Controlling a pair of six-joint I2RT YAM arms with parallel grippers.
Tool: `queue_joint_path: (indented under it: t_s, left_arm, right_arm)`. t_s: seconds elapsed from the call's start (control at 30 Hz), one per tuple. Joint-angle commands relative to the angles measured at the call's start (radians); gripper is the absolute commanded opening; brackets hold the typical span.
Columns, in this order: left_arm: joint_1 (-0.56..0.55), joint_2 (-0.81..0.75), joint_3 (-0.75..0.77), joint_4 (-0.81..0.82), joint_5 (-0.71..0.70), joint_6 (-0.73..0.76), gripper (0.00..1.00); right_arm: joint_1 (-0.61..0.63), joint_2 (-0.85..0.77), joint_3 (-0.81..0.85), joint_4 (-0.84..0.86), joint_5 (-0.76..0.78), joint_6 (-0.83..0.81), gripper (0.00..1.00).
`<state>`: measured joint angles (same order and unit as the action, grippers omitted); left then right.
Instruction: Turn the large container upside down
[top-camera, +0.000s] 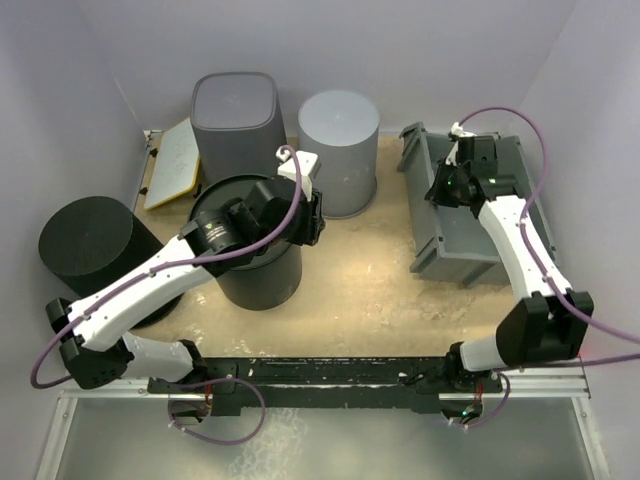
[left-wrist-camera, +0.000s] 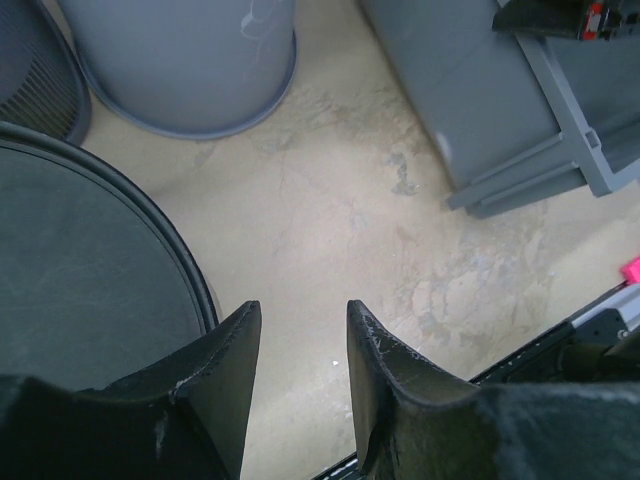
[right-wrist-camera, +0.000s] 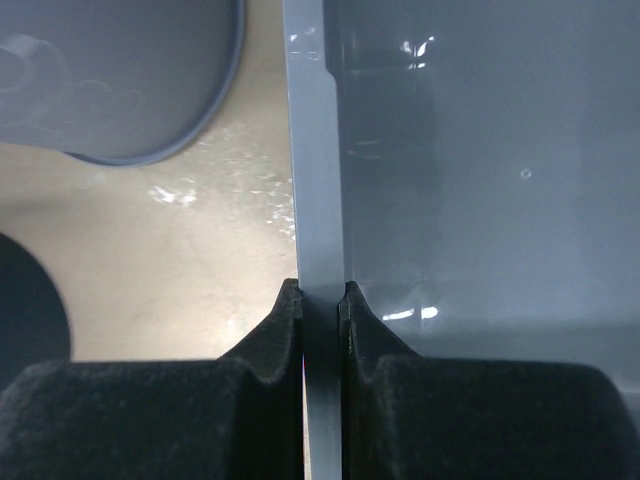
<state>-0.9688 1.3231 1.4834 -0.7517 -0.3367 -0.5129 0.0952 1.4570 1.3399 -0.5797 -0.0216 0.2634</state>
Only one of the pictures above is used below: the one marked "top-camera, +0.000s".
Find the grey plastic crate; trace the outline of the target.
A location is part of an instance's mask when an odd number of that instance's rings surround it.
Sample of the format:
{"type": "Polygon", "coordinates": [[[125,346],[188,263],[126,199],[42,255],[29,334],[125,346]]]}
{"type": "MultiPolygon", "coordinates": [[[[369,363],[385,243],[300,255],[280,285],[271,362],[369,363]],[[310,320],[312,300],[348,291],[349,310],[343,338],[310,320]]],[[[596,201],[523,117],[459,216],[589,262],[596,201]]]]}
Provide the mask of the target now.
{"type": "MultiPolygon", "coordinates": [[[[402,157],[397,170],[404,174],[415,245],[410,271],[422,279],[454,282],[471,288],[478,284],[507,285],[508,276],[489,234],[468,207],[431,204],[427,192],[438,164],[453,142],[445,134],[428,132],[421,122],[401,133],[402,157]]],[[[520,139],[495,135],[495,155],[487,156],[488,143],[480,143],[481,156],[471,172],[494,173],[497,180],[513,180],[516,192],[526,199],[533,190],[524,163],[520,139]]]]}

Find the dark blue round bin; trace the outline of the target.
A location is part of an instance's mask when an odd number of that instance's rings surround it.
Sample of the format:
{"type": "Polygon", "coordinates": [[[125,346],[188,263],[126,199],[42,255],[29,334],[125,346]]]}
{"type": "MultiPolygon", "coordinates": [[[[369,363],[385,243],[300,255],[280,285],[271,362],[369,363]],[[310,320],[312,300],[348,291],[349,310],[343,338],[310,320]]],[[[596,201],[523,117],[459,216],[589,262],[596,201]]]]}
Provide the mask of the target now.
{"type": "MultiPolygon", "coordinates": [[[[264,175],[236,175],[207,187],[196,200],[188,219],[221,207],[226,201],[244,199],[264,175]]],[[[263,311],[286,302],[297,290],[303,272],[301,247],[280,242],[248,265],[232,269],[217,278],[225,296],[237,306],[263,311]]]]}

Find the smooth lavender round bin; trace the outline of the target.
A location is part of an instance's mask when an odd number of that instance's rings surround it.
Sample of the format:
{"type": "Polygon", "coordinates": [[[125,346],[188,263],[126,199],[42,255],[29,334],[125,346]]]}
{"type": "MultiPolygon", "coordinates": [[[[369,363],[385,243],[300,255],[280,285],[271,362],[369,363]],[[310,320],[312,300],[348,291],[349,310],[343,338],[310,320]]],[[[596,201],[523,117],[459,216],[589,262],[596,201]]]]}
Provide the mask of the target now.
{"type": "Polygon", "coordinates": [[[314,186],[323,192],[326,217],[357,216],[373,202],[379,122],[374,103],[350,90],[323,91],[301,106],[299,148],[319,156],[314,186]]]}

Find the grey slotted square bin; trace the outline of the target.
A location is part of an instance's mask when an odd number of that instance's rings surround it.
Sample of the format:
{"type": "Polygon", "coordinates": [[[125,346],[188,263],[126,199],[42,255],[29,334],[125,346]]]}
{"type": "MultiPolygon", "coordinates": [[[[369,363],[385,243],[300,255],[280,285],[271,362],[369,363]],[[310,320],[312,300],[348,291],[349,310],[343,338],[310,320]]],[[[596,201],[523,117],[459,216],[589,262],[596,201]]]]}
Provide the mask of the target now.
{"type": "Polygon", "coordinates": [[[190,122],[210,184],[244,174],[270,176],[287,143],[278,90],[262,72],[224,72],[195,85],[190,122]]]}

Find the black round bin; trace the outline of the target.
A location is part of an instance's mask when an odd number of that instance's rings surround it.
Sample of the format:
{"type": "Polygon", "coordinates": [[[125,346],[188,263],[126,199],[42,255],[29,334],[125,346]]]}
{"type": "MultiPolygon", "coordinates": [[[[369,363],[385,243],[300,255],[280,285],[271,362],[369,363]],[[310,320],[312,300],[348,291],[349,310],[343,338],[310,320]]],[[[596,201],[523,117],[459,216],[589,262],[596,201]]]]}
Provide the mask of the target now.
{"type": "Polygon", "coordinates": [[[122,202],[78,199],[45,224],[38,243],[46,268],[78,297],[99,292],[152,256],[163,243],[122,202]]]}

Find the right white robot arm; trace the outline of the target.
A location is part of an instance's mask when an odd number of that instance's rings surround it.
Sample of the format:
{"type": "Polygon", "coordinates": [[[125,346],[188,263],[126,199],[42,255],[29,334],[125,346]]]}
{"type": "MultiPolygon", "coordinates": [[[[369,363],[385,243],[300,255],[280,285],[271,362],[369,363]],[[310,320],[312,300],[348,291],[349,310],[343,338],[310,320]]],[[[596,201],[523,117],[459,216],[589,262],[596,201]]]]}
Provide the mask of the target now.
{"type": "Polygon", "coordinates": [[[575,359],[594,310],[559,272],[528,214],[517,180],[498,172],[496,138],[451,128],[453,146],[440,160],[425,198],[438,207],[468,208],[491,238],[515,305],[494,334],[451,346],[446,383],[467,391],[491,370],[575,359]]]}

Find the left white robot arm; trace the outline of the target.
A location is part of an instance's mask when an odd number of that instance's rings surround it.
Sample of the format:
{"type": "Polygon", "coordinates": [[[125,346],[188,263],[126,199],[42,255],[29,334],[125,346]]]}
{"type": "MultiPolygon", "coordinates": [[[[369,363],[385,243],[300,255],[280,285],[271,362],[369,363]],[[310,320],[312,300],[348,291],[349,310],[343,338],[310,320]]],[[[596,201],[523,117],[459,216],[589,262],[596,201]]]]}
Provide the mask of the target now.
{"type": "Polygon", "coordinates": [[[163,342],[132,328],[188,290],[249,265],[279,245],[313,246],[325,222],[322,194],[283,176],[228,179],[198,199],[180,232],[102,290],[45,308],[67,377],[85,390],[124,376],[202,387],[206,363],[189,340],[163,342]]]}

